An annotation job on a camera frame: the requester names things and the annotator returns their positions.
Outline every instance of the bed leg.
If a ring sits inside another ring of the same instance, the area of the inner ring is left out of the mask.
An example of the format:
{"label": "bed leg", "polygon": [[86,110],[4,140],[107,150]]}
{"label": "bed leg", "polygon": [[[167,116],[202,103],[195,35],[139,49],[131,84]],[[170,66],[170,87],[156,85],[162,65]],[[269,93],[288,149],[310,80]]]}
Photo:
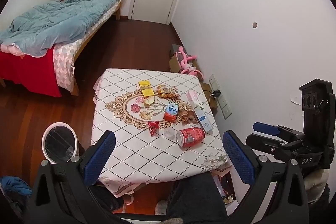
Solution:
{"label": "bed leg", "polygon": [[4,81],[2,78],[0,78],[0,84],[1,84],[4,88],[6,87],[5,81]]}
{"label": "bed leg", "polygon": [[121,6],[119,7],[119,9],[117,10],[117,20],[120,20],[120,15],[121,15]]}
{"label": "bed leg", "polygon": [[71,92],[71,95],[79,96],[79,89],[78,89],[76,78],[73,78],[73,90]]}

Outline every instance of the red blanket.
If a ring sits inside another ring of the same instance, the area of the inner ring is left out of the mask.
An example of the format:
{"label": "red blanket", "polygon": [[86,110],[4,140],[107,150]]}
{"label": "red blanket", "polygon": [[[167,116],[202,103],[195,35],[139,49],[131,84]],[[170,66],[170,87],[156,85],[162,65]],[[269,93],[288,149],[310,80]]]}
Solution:
{"label": "red blanket", "polygon": [[22,84],[31,92],[61,97],[54,71],[53,50],[54,47],[48,49],[47,54],[40,58],[26,55],[22,59],[0,51],[0,78]]}

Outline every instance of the red flower print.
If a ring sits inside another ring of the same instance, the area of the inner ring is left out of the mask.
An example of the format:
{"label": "red flower print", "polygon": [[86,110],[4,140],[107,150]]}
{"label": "red flower print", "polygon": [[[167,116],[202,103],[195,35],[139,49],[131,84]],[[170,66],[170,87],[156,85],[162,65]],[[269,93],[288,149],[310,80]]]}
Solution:
{"label": "red flower print", "polygon": [[140,111],[140,106],[137,104],[131,105],[131,111],[133,111],[134,113],[138,113]]}
{"label": "red flower print", "polygon": [[138,98],[135,99],[135,102],[137,104],[141,104],[141,103],[144,102],[144,100],[145,100],[145,98],[143,96],[139,96]]}

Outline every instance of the red can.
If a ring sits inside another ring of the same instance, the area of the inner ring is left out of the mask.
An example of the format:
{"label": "red can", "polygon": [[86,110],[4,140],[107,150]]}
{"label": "red can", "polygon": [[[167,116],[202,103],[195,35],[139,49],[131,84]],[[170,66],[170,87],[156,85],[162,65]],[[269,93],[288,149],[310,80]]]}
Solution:
{"label": "red can", "polygon": [[202,128],[186,128],[176,133],[176,140],[181,147],[190,147],[200,143],[205,138],[205,132]]}

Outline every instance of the pink panther plush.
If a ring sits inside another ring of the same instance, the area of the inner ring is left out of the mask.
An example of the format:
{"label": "pink panther plush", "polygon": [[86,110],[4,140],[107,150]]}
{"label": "pink panther plush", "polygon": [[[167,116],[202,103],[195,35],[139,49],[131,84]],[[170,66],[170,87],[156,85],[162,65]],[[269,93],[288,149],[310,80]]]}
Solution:
{"label": "pink panther plush", "polygon": [[199,71],[196,70],[196,68],[192,67],[191,65],[188,64],[188,61],[194,60],[197,58],[196,55],[193,56],[189,56],[187,57],[183,51],[183,47],[179,47],[179,52],[182,54],[183,56],[183,60],[181,61],[181,72],[182,74],[188,74],[188,75],[194,75],[194,76],[200,76],[200,80],[203,80],[203,74]]}

